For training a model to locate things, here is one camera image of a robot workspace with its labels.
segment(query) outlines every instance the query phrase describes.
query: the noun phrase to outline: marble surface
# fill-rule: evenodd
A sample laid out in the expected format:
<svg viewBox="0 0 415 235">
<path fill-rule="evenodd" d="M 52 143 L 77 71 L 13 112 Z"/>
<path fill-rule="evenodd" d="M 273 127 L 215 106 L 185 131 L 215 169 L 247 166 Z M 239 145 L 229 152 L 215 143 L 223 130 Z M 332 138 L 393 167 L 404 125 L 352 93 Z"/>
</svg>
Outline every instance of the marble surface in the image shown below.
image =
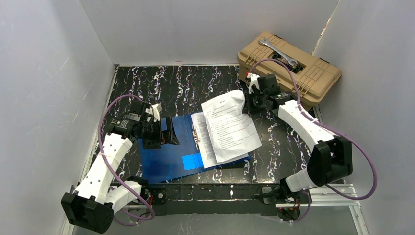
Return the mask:
<svg viewBox="0 0 415 235">
<path fill-rule="evenodd" d="M 225 92 L 247 89 L 238 79 L 238 66 L 119 67 L 110 102 L 123 94 L 134 94 L 163 107 L 161 117 L 201 110 L 201 103 Z M 131 100 L 117 103 L 106 116 L 104 126 L 128 109 Z M 305 142 L 284 121 L 269 111 L 253 115 L 262 147 L 251 159 L 200 174 L 169 180 L 182 183 L 274 183 L 305 168 L 310 151 Z M 137 143 L 122 160 L 117 173 L 122 179 L 141 176 Z"/>
</svg>

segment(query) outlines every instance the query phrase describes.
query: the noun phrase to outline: tan plastic toolbox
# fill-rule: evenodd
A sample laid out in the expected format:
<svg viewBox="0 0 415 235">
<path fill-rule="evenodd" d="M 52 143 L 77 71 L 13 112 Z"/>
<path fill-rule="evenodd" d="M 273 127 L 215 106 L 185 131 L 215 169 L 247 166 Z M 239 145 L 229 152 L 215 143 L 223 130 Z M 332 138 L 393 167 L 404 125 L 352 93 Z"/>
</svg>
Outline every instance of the tan plastic toolbox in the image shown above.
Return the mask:
<svg viewBox="0 0 415 235">
<path fill-rule="evenodd" d="M 258 61 L 266 58 L 278 58 L 278 55 L 269 47 L 259 44 L 258 40 L 268 38 L 270 42 L 280 51 L 298 61 L 298 65 L 293 68 L 288 66 L 293 72 L 294 79 L 301 94 L 301 102 L 306 109 L 316 106 L 323 99 L 327 91 L 339 79 L 340 69 L 331 65 L 329 62 L 312 56 L 293 45 L 288 44 L 282 38 L 269 32 L 263 32 L 249 45 L 238 53 L 239 79 L 247 82 L 246 74 L 249 69 Z M 261 76 L 275 74 L 277 82 L 282 91 L 291 91 L 295 94 L 293 82 L 287 70 L 274 61 L 264 61 L 259 64 L 254 73 Z"/>
</svg>

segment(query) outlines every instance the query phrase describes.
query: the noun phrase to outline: blue binder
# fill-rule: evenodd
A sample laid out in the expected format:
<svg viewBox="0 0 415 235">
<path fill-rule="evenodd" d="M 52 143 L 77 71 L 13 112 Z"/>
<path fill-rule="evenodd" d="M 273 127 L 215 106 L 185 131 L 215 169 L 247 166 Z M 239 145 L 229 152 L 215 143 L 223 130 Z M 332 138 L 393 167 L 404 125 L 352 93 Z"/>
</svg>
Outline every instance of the blue binder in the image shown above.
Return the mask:
<svg viewBox="0 0 415 235">
<path fill-rule="evenodd" d="M 165 144 L 160 149 L 143 149 L 142 140 L 139 140 L 143 177 L 150 184 L 193 175 L 218 167 L 206 169 L 203 167 L 200 151 L 196 148 L 193 138 L 191 114 L 172 117 L 172 122 L 180 145 Z M 167 129 L 165 118 L 161 120 L 161 129 Z M 247 156 L 238 161 L 249 158 L 250 156 Z"/>
</svg>

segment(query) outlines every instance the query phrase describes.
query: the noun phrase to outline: metal combination wrench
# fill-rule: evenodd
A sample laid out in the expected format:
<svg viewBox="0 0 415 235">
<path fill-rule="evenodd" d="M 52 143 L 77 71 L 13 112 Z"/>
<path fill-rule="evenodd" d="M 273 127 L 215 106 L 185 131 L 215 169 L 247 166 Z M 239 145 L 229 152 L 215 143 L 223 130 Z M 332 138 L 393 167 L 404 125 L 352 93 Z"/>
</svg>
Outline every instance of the metal combination wrench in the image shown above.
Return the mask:
<svg viewBox="0 0 415 235">
<path fill-rule="evenodd" d="M 288 55 L 282 53 L 282 51 L 278 50 L 274 45 L 271 44 L 271 42 L 268 38 L 264 38 L 264 40 L 259 39 L 259 44 L 271 48 L 273 51 L 275 51 L 276 53 L 281 55 L 288 62 L 289 65 L 291 65 L 293 67 L 297 66 L 298 61 L 296 59 L 293 59 L 293 58 L 289 57 Z"/>
</svg>

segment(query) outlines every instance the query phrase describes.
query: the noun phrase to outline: stack of paper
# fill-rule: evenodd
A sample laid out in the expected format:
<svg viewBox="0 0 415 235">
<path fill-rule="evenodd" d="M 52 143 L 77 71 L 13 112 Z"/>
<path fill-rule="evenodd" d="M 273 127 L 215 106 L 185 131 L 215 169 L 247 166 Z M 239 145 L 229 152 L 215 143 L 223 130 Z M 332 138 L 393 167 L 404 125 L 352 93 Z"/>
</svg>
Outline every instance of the stack of paper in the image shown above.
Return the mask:
<svg viewBox="0 0 415 235">
<path fill-rule="evenodd" d="M 192 114 L 204 168 L 242 159 L 262 146 L 251 117 L 242 113 L 244 103 L 243 92 L 234 90 L 203 103 L 203 112 Z"/>
</svg>

